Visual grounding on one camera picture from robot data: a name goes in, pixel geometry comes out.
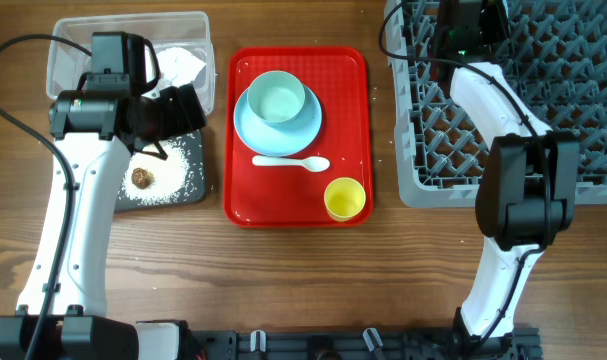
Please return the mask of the brown food lump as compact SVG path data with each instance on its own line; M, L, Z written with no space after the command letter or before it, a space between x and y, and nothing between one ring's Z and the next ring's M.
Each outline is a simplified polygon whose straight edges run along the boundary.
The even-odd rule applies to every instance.
M138 189L146 189L154 182L154 175L147 169L135 168L130 176L132 184Z

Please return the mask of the white rice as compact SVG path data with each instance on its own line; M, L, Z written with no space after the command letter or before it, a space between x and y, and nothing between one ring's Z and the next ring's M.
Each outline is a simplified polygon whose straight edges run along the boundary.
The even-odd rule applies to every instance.
M184 187L190 162L180 140L162 141L161 146L168 155L166 160L135 153L125 172L119 201L133 201L135 205L164 205L177 200L179 191ZM132 182L136 169L145 170L152 176L146 188L139 188Z

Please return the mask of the green bowl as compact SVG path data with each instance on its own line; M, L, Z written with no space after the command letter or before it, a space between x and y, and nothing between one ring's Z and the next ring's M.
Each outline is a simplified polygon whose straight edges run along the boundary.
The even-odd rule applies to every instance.
M257 76L247 89L251 111L263 122L276 125L294 119L303 109L306 92L294 75L280 70Z

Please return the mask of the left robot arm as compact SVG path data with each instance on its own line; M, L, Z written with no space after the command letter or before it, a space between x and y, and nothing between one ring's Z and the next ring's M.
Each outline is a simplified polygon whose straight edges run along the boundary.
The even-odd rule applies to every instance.
M128 324L107 317L105 268L118 192L134 154L165 159L162 142L203 128L190 85L148 94L161 71L152 43L97 32L91 68L49 111L54 158L34 266L15 312L0 315L1 359L201 359L183 320Z

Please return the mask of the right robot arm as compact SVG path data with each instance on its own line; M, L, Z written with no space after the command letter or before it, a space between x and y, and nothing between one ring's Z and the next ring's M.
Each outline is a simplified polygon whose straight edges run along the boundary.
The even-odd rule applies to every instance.
M450 96L489 147L475 200L482 255L448 350L457 359L498 358L513 345L514 314L534 265L574 218L579 142L534 116L499 65L440 62L453 67Z

